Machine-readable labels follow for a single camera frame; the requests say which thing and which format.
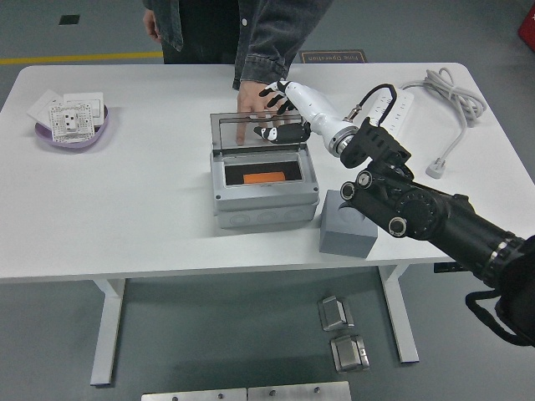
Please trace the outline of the person's right hand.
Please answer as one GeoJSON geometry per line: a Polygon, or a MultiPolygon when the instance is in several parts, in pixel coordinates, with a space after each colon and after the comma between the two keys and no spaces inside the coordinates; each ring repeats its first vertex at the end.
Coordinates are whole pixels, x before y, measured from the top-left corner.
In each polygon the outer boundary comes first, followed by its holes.
{"type": "Polygon", "coordinates": [[[149,38],[156,43],[161,43],[161,35],[156,24],[154,12],[146,8],[142,21],[145,27],[145,32],[149,36],[149,38]]]}

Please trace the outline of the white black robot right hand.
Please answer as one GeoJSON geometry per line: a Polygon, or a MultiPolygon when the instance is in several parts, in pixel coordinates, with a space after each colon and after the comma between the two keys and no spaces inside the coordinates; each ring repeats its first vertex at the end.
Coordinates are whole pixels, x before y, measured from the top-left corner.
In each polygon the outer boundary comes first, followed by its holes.
{"type": "Polygon", "coordinates": [[[278,114],[296,109],[302,117],[299,123],[254,128],[258,136],[275,145],[302,143],[315,133],[323,138],[325,148],[332,155],[340,157],[356,134],[356,127],[345,121],[327,98],[315,89],[292,81],[278,81],[269,84],[259,95],[265,97],[270,93],[277,94],[274,101],[285,99],[278,114]]]}

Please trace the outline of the person's left hand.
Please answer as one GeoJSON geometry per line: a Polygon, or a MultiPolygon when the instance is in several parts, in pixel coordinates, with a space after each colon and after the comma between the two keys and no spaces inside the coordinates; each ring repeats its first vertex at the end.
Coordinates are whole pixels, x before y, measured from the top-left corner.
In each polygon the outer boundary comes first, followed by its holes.
{"type": "Polygon", "coordinates": [[[266,86],[262,82],[243,80],[237,94],[237,112],[259,114],[268,110],[270,98],[260,95],[266,86]]]}

